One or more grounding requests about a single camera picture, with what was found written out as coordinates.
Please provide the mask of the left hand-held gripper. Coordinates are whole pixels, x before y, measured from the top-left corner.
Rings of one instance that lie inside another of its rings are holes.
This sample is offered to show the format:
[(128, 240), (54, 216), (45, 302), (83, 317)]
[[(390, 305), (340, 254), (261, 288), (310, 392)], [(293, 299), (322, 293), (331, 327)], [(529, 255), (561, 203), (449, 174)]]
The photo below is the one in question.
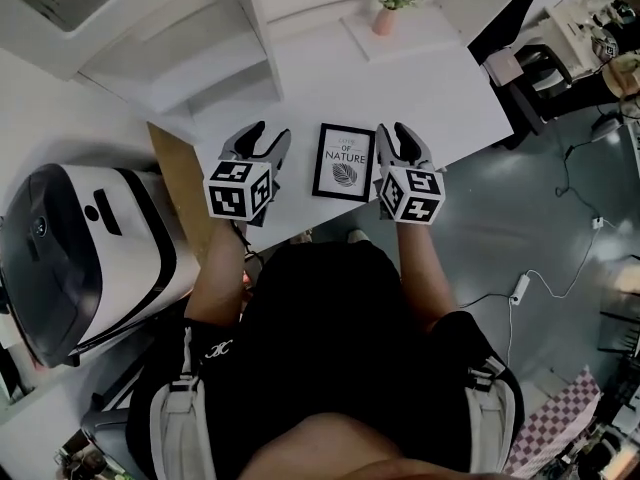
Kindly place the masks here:
[(218, 160), (203, 181), (211, 217), (262, 226), (264, 212), (279, 190), (275, 178), (292, 139), (291, 131), (283, 130), (267, 151), (255, 158), (255, 146), (265, 127), (264, 121), (250, 124), (224, 143)]

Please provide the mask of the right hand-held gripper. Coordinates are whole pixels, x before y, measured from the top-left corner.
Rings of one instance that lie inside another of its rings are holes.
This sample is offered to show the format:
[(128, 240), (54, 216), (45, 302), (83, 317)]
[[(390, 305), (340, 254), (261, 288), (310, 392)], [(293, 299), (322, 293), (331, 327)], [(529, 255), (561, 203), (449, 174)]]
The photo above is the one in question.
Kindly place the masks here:
[[(396, 122), (399, 157), (389, 130), (380, 123), (375, 133), (381, 179), (374, 183), (380, 218), (396, 223), (431, 225), (445, 200), (443, 174), (432, 163), (427, 144), (407, 125)], [(400, 160), (408, 166), (399, 166)]]

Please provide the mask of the black framed nature picture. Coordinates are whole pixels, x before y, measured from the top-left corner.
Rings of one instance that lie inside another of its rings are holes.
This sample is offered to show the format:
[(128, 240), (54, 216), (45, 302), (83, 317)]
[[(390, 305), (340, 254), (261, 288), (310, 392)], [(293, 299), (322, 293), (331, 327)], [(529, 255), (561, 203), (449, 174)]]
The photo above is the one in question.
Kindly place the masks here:
[(312, 195), (366, 203), (369, 201), (375, 132), (322, 123)]

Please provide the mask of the person's left forearm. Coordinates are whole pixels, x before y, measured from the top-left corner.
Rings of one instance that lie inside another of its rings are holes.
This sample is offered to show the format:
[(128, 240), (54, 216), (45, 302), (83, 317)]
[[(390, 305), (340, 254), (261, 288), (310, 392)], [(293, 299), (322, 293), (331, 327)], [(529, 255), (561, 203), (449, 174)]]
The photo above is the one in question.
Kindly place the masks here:
[(230, 327), (242, 310), (245, 246), (239, 237), (246, 225), (214, 220), (206, 259), (187, 303), (185, 317), (197, 322)]

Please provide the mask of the person's right forearm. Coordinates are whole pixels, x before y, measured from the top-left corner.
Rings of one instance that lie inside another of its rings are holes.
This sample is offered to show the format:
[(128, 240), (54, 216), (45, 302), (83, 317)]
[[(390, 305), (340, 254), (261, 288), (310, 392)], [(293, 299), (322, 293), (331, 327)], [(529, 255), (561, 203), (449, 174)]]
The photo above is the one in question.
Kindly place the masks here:
[(446, 315), (457, 311), (449, 281), (434, 247), (430, 228), (417, 224), (396, 224), (400, 277), (407, 304), (430, 332)]

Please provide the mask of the white table top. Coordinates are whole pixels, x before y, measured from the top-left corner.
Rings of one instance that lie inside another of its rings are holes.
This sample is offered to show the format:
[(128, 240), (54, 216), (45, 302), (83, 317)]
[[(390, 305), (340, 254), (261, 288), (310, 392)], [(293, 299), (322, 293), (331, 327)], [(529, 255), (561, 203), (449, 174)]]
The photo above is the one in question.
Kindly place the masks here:
[(357, 208), (357, 203), (311, 194), (320, 127), (324, 123), (375, 129), (402, 122), (429, 146), (441, 168), (511, 134), (485, 75), (469, 50), (454, 45), (369, 62), (342, 22), (319, 26), (274, 44), (283, 98), (267, 103), (255, 87), (228, 98), (221, 116), (204, 114), (196, 147), (208, 170), (224, 142), (241, 128), (264, 121), (264, 151), (284, 129), (292, 144), (277, 176), (281, 186), (266, 222), (249, 231), (256, 250)]

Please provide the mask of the brown wooden board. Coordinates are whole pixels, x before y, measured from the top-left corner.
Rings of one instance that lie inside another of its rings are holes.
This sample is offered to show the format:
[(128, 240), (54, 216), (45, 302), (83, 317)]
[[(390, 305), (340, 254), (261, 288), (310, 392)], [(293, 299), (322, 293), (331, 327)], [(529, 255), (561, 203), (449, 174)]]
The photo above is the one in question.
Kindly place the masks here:
[(194, 147), (148, 122), (151, 143), (188, 245), (203, 266), (212, 234), (222, 222), (209, 216), (203, 173)]

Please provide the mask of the white flat riser board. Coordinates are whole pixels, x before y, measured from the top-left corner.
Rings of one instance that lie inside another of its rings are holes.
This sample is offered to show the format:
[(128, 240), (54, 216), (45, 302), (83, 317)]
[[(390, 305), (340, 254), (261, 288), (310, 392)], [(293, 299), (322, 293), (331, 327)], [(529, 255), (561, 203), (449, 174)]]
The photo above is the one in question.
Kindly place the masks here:
[(352, 15), (341, 21), (370, 63), (447, 50), (461, 44), (459, 32), (433, 7), (401, 10), (387, 36), (373, 32), (369, 17)]

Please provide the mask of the white shelf cabinet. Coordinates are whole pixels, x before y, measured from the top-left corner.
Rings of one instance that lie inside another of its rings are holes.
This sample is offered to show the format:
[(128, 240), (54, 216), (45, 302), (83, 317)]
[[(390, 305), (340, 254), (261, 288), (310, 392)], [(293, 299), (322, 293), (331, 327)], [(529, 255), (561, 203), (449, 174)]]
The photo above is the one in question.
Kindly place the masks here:
[[(423, 0), (471, 42), (511, 0)], [(282, 100), (274, 44), (361, 15), (377, 0), (0, 0), (0, 48), (124, 102), (180, 137), (255, 87)]]

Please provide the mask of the pink box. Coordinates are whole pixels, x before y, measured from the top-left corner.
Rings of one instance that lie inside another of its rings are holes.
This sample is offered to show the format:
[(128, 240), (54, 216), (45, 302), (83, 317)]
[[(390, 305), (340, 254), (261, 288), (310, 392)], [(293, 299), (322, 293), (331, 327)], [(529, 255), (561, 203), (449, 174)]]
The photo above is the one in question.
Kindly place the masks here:
[(497, 86), (505, 86), (524, 74), (522, 66), (510, 47), (490, 54), (483, 63), (491, 81)]

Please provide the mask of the black office chair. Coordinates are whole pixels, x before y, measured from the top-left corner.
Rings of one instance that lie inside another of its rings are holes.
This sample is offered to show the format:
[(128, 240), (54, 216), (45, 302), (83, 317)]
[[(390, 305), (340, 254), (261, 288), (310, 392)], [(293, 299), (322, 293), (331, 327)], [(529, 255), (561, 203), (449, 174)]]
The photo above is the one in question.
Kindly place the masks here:
[(538, 135), (544, 128), (540, 111), (543, 99), (534, 88), (532, 77), (553, 70), (561, 80), (567, 83), (571, 81), (564, 64), (546, 44), (518, 40), (533, 2), (534, 0), (511, 0), (469, 46), (474, 59), (483, 69), (483, 63), (490, 54), (510, 47), (524, 71), (522, 76), (511, 83), (497, 87), (484, 69), (512, 128), (512, 134), (495, 145), (508, 150), (516, 149), (529, 134)]

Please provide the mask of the white and black robot machine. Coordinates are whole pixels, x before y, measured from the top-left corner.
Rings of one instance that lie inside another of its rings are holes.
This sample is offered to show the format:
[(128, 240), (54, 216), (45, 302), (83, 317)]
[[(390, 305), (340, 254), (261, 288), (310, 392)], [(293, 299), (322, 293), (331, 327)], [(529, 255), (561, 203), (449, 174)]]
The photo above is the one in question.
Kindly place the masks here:
[(199, 266), (162, 177), (47, 164), (0, 227), (0, 280), (31, 356), (54, 368), (186, 296)]

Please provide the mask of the person's black t-shirt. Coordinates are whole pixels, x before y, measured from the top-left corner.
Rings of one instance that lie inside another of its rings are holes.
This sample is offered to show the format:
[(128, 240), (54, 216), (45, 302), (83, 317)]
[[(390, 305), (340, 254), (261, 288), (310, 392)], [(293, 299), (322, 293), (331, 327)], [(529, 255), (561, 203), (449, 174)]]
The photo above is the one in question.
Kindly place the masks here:
[(131, 398), (126, 443), (155, 477), (151, 404), (190, 366), (218, 480), (304, 419), (337, 413), (409, 459), (500, 471), (524, 420), (520, 387), (474, 317), (457, 310), (425, 331), (400, 275), (369, 242), (279, 249), (240, 320), (176, 318), (160, 331)]

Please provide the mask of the white vanity table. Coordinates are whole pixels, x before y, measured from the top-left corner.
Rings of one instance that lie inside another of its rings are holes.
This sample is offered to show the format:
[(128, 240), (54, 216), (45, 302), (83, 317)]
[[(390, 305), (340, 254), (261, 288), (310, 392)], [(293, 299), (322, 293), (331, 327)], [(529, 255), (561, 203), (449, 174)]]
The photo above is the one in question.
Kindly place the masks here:
[(633, 13), (623, 0), (561, 0), (545, 12), (545, 19), (539, 22), (543, 42), (572, 80), (599, 70), (603, 61), (594, 51), (594, 41), (605, 37), (604, 26), (621, 26)]

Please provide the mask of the pink checkered cloth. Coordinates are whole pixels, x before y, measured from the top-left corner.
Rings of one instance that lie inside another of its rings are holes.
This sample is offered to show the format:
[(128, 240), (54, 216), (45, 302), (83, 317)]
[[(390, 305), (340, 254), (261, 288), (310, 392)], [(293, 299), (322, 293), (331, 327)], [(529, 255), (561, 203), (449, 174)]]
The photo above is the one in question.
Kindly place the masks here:
[(525, 418), (503, 472), (529, 480), (590, 425), (602, 392), (588, 366)]

